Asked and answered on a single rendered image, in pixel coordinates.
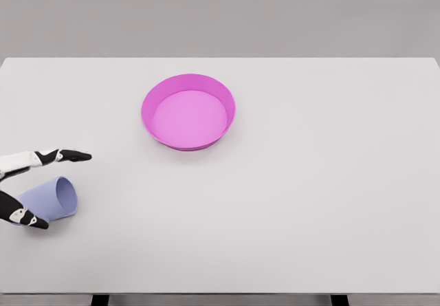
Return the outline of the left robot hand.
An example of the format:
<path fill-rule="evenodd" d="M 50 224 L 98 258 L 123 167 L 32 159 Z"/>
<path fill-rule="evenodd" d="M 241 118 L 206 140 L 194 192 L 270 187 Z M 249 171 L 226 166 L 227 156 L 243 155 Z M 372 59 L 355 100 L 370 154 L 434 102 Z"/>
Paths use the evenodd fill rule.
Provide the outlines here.
<path fill-rule="evenodd" d="M 53 162 L 85 162 L 92 155 L 74 149 L 52 149 L 47 151 L 23 151 L 0 156 L 0 182 L 16 175 L 26 173 L 31 168 L 47 166 Z M 0 219 L 12 224 L 30 226 L 42 230 L 49 223 L 37 217 L 18 199 L 0 190 Z"/>

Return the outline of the lavender plastic cup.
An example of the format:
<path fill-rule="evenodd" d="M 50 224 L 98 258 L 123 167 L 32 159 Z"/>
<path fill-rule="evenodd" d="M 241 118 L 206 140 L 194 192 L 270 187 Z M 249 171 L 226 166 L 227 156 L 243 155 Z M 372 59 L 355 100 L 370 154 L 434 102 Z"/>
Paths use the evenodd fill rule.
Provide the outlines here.
<path fill-rule="evenodd" d="M 39 184 L 16 197 L 36 217 L 47 222 L 74 215 L 78 196 L 66 177 L 57 177 Z"/>

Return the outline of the pink round plate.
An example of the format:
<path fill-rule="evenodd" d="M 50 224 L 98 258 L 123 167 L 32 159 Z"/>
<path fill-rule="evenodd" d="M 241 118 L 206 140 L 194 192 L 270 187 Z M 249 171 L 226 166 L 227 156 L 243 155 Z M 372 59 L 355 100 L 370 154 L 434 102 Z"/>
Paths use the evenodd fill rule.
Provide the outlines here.
<path fill-rule="evenodd" d="M 140 116 L 153 139 L 178 151 L 206 149 L 231 127 L 236 101 L 217 79 L 180 74 L 162 80 L 144 97 Z"/>

